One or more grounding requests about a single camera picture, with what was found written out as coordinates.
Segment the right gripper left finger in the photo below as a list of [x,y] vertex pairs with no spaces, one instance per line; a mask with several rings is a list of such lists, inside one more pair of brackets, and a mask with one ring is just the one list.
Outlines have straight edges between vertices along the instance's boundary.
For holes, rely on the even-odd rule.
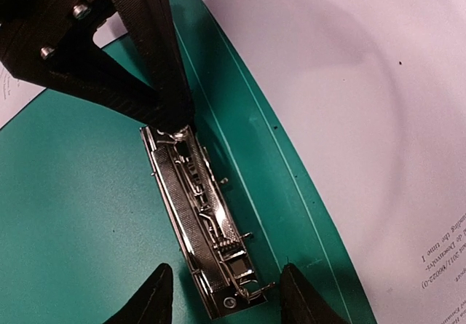
[[172,323],[173,270],[161,263],[127,303],[104,323]]

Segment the white paper sheet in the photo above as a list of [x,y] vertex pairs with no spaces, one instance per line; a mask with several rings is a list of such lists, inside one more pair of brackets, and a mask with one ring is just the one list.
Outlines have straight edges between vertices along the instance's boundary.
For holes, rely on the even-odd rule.
[[379,323],[465,321],[465,0],[203,0]]

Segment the green plastic folder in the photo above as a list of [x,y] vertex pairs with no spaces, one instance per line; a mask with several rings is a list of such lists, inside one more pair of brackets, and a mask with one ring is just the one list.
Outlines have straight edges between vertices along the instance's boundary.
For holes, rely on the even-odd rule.
[[375,316],[341,237],[262,90],[202,0],[170,0],[195,104],[190,126],[267,301],[215,320],[202,302],[141,138],[148,126],[45,89],[1,128],[1,321],[104,323],[161,264],[172,323],[281,323],[295,264],[347,323]]

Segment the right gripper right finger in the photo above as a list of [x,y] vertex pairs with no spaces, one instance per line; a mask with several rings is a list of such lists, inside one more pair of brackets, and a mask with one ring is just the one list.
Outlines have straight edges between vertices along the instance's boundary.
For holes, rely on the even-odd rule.
[[283,267],[279,289],[281,323],[347,323],[328,305],[295,264],[289,263]]

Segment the printed paper sheet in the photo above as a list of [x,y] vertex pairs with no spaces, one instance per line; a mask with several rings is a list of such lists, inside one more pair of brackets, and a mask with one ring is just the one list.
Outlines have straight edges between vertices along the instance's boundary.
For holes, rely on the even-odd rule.
[[16,79],[1,65],[0,125],[3,128],[45,88]]

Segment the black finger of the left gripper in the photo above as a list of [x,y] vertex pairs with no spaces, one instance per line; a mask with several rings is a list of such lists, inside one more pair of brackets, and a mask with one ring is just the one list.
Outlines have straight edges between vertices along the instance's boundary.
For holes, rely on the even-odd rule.
[[1,64],[161,132],[194,124],[170,0],[1,0]]

